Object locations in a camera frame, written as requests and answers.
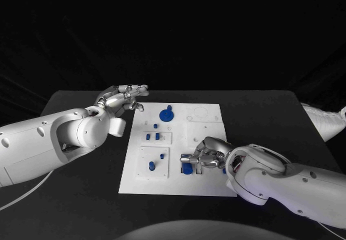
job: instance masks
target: white base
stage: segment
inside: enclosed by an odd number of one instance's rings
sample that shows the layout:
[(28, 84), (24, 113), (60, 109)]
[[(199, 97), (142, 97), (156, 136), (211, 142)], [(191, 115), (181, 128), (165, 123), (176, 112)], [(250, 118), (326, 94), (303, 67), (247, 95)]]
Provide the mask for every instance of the white base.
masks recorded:
[[(163, 122), (160, 112), (168, 109), (168, 105), (172, 105), (175, 117), (171, 122)], [(227, 187), (228, 175), (221, 169), (204, 167), (199, 175), (192, 165), (194, 174), (182, 173), (181, 155), (194, 154), (205, 137), (228, 140), (220, 105), (146, 102), (143, 106), (145, 112), (136, 110), (135, 113), (119, 193), (237, 197)], [(160, 133), (160, 136), (162, 133), (172, 133), (172, 143), (156, 140), (156, 135), (150, 135), (153, 142), (145, 140), (148, 132)], [(159, 152), (163, 149), (168, 149), (169, 154), (160, 159)], [(162, 176), (165, 165), (156, 164), (155, 171), (149, 170), (150, 161), (168, 163), (166, 176)]]

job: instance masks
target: white cable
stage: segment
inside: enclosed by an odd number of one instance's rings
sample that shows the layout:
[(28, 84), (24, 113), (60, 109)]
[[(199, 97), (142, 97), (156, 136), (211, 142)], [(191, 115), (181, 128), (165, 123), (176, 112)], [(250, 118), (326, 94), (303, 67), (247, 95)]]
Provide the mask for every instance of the white cable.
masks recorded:
[(346, 240), (342, 236), (339, 236), (321, 222), (318, 222), (341, 239)]
[(5, 210), (9, 206), (12, 206), (15, 203), (18, 203), (39, 188), (39, 186), (48, 180), (52, 172), (54, 172), (54, 170), (49, 172), (49, 174), (45, 176), (44, 180), (39, 182), (39, 184), (35, 186), (35, 188), (28, 193), (25, 193), (16, 200), (13, 200), (9, 204), (6, 204), (5, 206), (0, 207), (0, 211)]

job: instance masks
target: blue button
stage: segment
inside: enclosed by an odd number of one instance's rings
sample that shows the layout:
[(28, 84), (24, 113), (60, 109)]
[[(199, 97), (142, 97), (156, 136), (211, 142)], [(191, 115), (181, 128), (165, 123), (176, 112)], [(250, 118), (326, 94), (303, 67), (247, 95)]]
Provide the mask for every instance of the blue button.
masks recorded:
[(182, 172), (184, 174), (189, 175), (194, 173), (194, 165), (191, 163), (182, 163)]
[(160, 111), (160, 120), (163, 122), (169, 122), (169, 121), (172, 121), (173, 117), (175, 117), (175, 114), (172, 112), (172, 106), (169, 105), (168, 109)]
[(156, 170), (156, 164), (155, 164), (153, 161), (149, 163), (149, 170), (150, 170), (150, 171), (155, 171), (155, 170)]

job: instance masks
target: black table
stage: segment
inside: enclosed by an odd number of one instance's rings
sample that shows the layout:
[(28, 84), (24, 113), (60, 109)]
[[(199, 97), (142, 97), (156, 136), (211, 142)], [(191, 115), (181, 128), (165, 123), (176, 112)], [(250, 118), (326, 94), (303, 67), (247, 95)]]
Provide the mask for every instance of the black table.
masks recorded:
[[(58, 91), (42, 115), (87, 108), (99, 93)], [(228, 142), (260, 144), (293, 162), (342, 172), (293, 92), (152, 91), (137, 100), (220, 104)], [(241, 197), (119, 194), (135, 111), (122, 117), (123, 137), (110, 135), (103, 146), (57, 169), (39, 189), (0, 212), (0, 239), (109, 240), (152, 224), (186, 219), (247, 224), (295, 239), (338, 239), (272, 198), (259, 206)], [(0, 188), (0, 205), (44, 177)]]

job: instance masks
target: blue part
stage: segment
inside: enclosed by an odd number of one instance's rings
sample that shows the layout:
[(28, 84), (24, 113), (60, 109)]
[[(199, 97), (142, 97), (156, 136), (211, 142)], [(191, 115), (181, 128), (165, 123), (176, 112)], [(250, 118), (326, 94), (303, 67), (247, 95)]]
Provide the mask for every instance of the blue part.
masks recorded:
[(149, 163), (149, 170), (150, 170), (150, 171), (155, 171), (155, 170), (156, 170), (156, 164), (155, 164), (153, 161)]
[(191, 163), (182, 163), (182, 172), (186, 175), (194, 173), (194, 165)]
[(169, 121), (172, 121), (173, 117), (175, 117), (175, 114), (172, 112), (172, 106), (169, 105), (168, 109), (160, 111), (160, 120), (163, 122), (169, 122)]

